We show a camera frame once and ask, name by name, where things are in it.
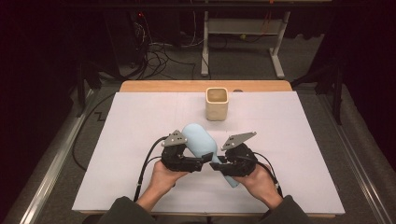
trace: metal frame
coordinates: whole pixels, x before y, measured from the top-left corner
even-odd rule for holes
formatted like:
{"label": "metal frame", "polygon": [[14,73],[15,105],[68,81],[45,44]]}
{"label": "metal frame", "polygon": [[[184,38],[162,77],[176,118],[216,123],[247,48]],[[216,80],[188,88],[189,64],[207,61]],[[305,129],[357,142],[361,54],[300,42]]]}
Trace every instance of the metal frame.
{"label": "metal frame", "polygon": [[390,218],[389,213],[385,208],[385,205],[382,204],[374,183],[372,182],[372,180],[364,170],[364,167],[361,164],[361,161],[359,160],[355,148],[351,145],[351,143],[347,139],[347,135],[343,127],[341,125],[338,125],[337,121],[332,116],[332,106],[330,105],[329,100],[327,99],[325,94],[318,95],[318,98],[323,108],[325,108],[325,111],[329,119],[332,121],[332,125],[334,129],[337,131],[340,140],[344,145],[344,153],[346,155],[346,160],[349,162],[352,172],[354,173],[356,179],[361,185],[361,191],[366,197],[368,204],[370,204],[370,207],[373,210],[376,220],[378,221],[379,224],[392,224],[393,221]]}
{"label": "metal frame", "polygon": [[30,202],[29,207],[23,215],[23,218],[20,222],[21,224],[35,223],[36,219],[38,218],[41,209],[44,207],[53,187],[55,186],[58,176],[64,167],[64,162],[66,161],[70,149],[74,144],[78,130],[81,128],[81,124],[87,116],[87,111],[89,108],[92,108],[92,102],[96,95],[97,93],[93,92],[92,90],[87,93],[88,106],[86,106],[83,113],[74,120],[70,134],[61,143],[62,147],[59,148],[46,175],[41,181],[40,187],[38,187],[33,200]]}

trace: white table surface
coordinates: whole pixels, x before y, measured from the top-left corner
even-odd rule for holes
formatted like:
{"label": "white table surface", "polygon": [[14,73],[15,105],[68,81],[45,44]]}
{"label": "white table surface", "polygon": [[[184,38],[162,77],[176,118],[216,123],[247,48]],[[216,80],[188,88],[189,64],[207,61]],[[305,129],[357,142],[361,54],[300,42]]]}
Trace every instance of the white table surface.
{"label": "white table surface", "polygon": [[[105,212],[121,196],[132,199],[152,144],[189,123],[202,125],[219,148],[229,135],[257,132],[246,144],[273,164],[284,195],[291,195],[309,214],[345,213],[294,91],[230,92],[225,121],[205,119],[204,92],[118,92],[72,209]],[[159,144],[152,157],[162,151]],[[185,155],[191,155],[187,149]],[[141,193],[153,164],[148,165]],[[266,210],[242,185],[231,188],[220,172],[205,164],[202,172],[178,180],[153,212],[235,215]]]}

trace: cup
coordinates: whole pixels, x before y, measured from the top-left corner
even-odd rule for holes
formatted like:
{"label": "cup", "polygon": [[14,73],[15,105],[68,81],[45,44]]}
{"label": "cup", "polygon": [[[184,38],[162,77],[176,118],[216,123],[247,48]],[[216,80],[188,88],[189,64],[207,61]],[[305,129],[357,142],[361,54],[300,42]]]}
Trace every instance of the cup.
{"label": "cup", "polygon": [[225,120],[228,111],[228,91],[222,87],[206,89],[206,118],[212,121]]}

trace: black cable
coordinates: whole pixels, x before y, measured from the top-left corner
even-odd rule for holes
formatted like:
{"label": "black cable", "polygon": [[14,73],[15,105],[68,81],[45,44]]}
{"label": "black cable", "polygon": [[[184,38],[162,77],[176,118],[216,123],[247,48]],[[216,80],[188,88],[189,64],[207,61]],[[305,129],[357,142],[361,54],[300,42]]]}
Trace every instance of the black cable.
{"label": "black cable", "polygon": [[263,157],[267,162],[268,162],[268,164],[270,165],[270,167],[271,167],[271,170],[272,170],[272,173],[274,174],[274,177],[276,178],[276,175],[275,175],[275,171],[274,171],[274,168],[273,168],[273,166],[272,166],[272,164],[271,164],[271,162],[270,161],[268,161],[268,159],[267,158],[265,158],[262,154],[260,154],[260,153],[258,153],[258,152],[253,152],[253,154],[256,154],[256,155],[259,155],[259,156],[261,156],[261,157]]}
{"label": "black cable", "polygon": [[193,76],[194,76],[194,70],[195,70],[195,63],[182,63],[182,62],[179,62],[179,61],[176,61],[176,60],[174,60],[174,59],[172,59],[171,57],[169,57],[169,55],[166,53],[166,50],[165,50],[165,45],[163,45],[163,54],[169,59],[169,61],[172,61],[172,62],[174,62],[174,63],[180,63],[180,64],[186,64],[186,65],[192,65],[192,71],[191,71],[191,79],[193,79]]}
{"label": "black cable", "polygon": [[209,80],[212,80],[212,74],[210,73],[210,68],[209,68],[209,64],[207,63],[207,61],[204,58],[204,55],[201,55],[202,60],[204,61],[204,63],[207,66],[207,75],[209,76]]}
{"label": "black cable", "polygon": [[148,163],[147,163],[147,164],[149,164],[151,161],[153,161],[153,160],[155,160],[155,159],[159,159],[159,158],[161,158],[161,156],[153,157],[153,158],[151,158],[151,159],[148,160]]}
{"label": "black cable", "polygon": [[161,137],[160,139],[158,139],[157,141],[155,141],[155,143],[152,145],[151,149],[149,150],[148,155],[145,159],[145,162],[143,163],[142,170],[140,171],[139,180],[137,181],[136,192],[134,193],[134,202],[136,202],[137,199],[139,198],[140,189],[142,188],[143,175],[145,174],[146,167],[149,164],[149,156],[151,155],[152,150],[154,150],[154,148],[157,146],[157,144],[160,143],[161,141],[165,140],[166,138],[167,138],[167,136],[164,136],[164,137]]}
{"label": "black cable", "polygon": [[78,129],[78,132],[76,134],[76,138],[73,142],[73,146],[72,146],[72,156],[73,156],[73,161],[76,163],[76,165],[81,168],[81,170],[87,172],[87,168],[85,168],[83,165],[81,165],[81,163],[78,162],[77,157],[76,157],[76,142],[79,138],[79,135],[81,133],[81,130],[83,129],[85,123],[87,122],[88,118],[91,116],[91,114],[93,113],[93,111],[100,105],[102,104],[105,100],[107,100],[108,98],[110,98],[111,96],[115,95],[116,93],[112,93],[110,95],[108,95],[107,97],[105,97],[102,101],[100,101],[92,110],[91,112],[85,117],[84,121],[82,121],[81,126]]}
{"label": "black cable", "polygon": [[283,193],[282,193],[282,188],[280,187],[279,182],[277,181],[275,174],[271,173],[270,169],[268,169],[268,167],[266,165],[264,165],[263,163],[253,160],[251,158],[248,157],[242,157],[242,156],[236,156],[237,159],[242,159],[245,161],[254,161],[256,164],[260,165],[260,167],[264,168],[264,170],[271,176],[271,179],[273,180],[274,184],[277,185],[276,186],[276,190],[277,193],[283,198]]}

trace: hand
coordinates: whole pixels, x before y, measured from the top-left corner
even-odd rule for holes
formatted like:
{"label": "hand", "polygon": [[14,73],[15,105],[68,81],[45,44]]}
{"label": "hand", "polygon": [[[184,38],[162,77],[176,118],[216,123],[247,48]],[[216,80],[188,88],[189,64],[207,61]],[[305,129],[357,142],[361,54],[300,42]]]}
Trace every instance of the hand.
{"label": "hand", "polygon": [[186,174],[188,172],[168,170],[161,161],[155,162],[148,188],[136,203],[150,212],[161,197],[176,184],[176,181]]}
{"label": "hand", "polygon": [[283,201],[270,174],[260,165],[256,165],[256,169],[250,175],[234,176],[233,179],[243,184],[253,197],[265,203],[270,210],[277,208]]}

